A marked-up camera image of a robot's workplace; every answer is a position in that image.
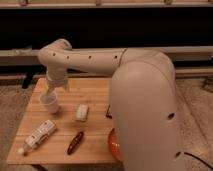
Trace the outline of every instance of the table top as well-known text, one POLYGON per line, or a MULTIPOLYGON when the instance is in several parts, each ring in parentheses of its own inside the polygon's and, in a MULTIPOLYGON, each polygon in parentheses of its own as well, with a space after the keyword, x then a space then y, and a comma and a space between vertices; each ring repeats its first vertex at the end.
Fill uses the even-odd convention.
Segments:
POLYGON ((113 128, 112 120, 105 117, 109 105, 109 78, 71 78, 70 92, 56 89, 60 110, 50 114, 39 102, 45 92, 46 81, 38 80, 31 96, 13 145, 7 158, 8 164, 80 164, 114 163, 108 144, 108 134, 113 128), (75 121, 79 104, 89 106, 86 122, 75 121), (47 141, 27 156, 17 153, 24 140, 41 123, 50 119, 57 125, 57 131, 47 141), (79 148, 67 155, 67 148, 77 132, 84 131, 84 139, 79 148))

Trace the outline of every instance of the floor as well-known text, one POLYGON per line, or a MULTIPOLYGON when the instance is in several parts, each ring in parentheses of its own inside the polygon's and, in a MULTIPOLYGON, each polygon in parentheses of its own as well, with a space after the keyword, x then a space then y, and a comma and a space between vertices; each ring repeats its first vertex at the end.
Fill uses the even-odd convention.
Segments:
MULTIPOLYGON (((13 137, 28 104, 36 79, 22 89, 23 76, 0 77, 0 171, 34 171, 30 166, 6 164, 13 137)), ((213 165, 213 93, 202 89, 204 79, 177 79, 178 114, 184 151, 213 165)), ((184 156, 187 171, 210 171, 199 161, 184 156)), ((123 171, 112 165, 47 165, 59 171, 123 171)))

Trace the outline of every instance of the black background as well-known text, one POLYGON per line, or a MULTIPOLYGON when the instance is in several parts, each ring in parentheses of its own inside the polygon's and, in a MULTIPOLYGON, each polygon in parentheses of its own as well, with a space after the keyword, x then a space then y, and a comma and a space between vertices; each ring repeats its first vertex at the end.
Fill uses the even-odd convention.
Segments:
POLYGON ((0 49, 213 45, 213 8, 0 10, 0 49))

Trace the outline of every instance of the cup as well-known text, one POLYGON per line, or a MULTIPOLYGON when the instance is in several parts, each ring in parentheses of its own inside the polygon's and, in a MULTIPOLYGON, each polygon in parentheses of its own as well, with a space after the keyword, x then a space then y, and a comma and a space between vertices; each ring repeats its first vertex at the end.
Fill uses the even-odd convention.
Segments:
POLYGON ((57 94, 55 92, 42 94, 40 103, 47 109, 49 113, 57 113, 59 110, 57 94))

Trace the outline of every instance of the white block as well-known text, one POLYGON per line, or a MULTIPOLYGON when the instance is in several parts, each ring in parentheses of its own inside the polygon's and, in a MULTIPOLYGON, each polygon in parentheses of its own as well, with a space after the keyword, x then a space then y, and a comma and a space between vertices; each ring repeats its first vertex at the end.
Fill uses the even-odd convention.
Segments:
POLYGON ((89 106, 85 104, 80 104, 76 111, 76 120, 85 122, 87 120, 89 106))

